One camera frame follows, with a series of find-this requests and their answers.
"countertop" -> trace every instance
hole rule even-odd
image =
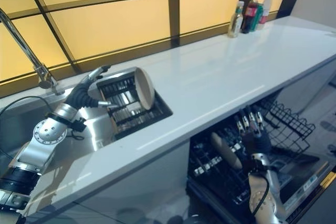
[[[63,207],[150,162],[245,104],[334,60],[335,32],[331,27],[285,17],[235,39],[220,35],[112,66],[108,74],[134,66],[145,69],[174,114],[74,160],[54,187],[59,170],[44,174],[33,192],[35,200],[24,213],[31,215],[50,204]],[[63,83],[70,86],[84,75]],[[42,92],[35,88],[0,99],[0,103],[5,106]]]

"bottle cap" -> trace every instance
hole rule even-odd
[[[238,1],[238,6],[243,7],[244,6],[244,1]]]

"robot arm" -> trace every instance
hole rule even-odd
[[[242,122],[236,117],[242,141],[250,160],[244,163],[250,185],[249,208],[257,224],[286,224],[286,211],[280,199],[278,176],[267,157],[271,143],[265,130],[263,117],[249,106],[248,116],[241,110]]]
[[[88,95],[92,83],[102,78],[110,66],[102,66],[84,77],[47,119],[39,122],[33,137],[13,158],[7,171],[0,177],[0,223],[24,223],[25,218],[16,210],[25,209],[41,175],[53,158],[56,146],[67,136],[67,128],[82,132],[85,119],[74,117],[81,107],[112,106],[111,102],[98,101]]]

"black wire rack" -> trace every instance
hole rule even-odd
[[[261,100],[260,107],[274,151],[286,151],[290,157],[296,158],[310,147],[306,138],[316,128],[314,124],[277,101]]]
[[[98,82],[97,87],[104,100],[117,105],[108,109],[117,140],[173,114],[157,92],[150,110],[141,105],[135,88],[134,71]]]
[[[265,128],[272,143],[268,155],[271,165],[281,171],[286,164],[309,148],[306,138],[313,132],[315,125],[307,123],[306,119],[299,118],[276,101],[264,99],[255,105],[264,116]],[[226,141],[241,162],[249,158],[233,117],[234,115],[191,138],[189,183],[193,184],[191,187],[194,189],[197,188],[195,184],[206,187],[221,200],[222,205],[232,211],[239,213],[241,208],[230,207],[244,205],[243,209],[249,212],[247,175],[243,170],[231,168],[210,142],[210,135],[215,132]],[[292,177],[279,172],[278,179],[283,188]]]

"dishwasher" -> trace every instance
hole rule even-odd
[[[251,104],[262,113],[272,147],[271,166],[277,168],[280,198],[288,223],[296,223],[318,194],[321,181],[331,170],[322,157],[310,155],[307,137],[315,129],[306,119],[276,101],[278,93]],[[248,159],[232,115],[191,138],[187,193],[209,206],[229,224],[249,224],[250,188],[242,169],[233,169],[212,146],[210,135],[220,136],[241,162]]]

